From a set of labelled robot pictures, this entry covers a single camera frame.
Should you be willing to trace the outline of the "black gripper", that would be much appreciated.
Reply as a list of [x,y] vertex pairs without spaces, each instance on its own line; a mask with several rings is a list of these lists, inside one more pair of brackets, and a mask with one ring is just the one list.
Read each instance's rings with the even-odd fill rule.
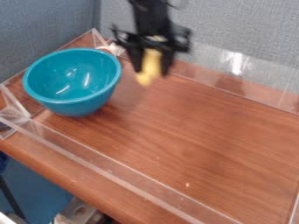
[[170,17],[172,7],[168,0],[127,0],[130,2],[135,32],[124,31],[112,25],[116,43],[128,48],[128,56],[135,71],[142,71],[144,48],[162,51],[162,73],[168,74],[175,52],[188,52],[191,48],[190,28],[179,26]]

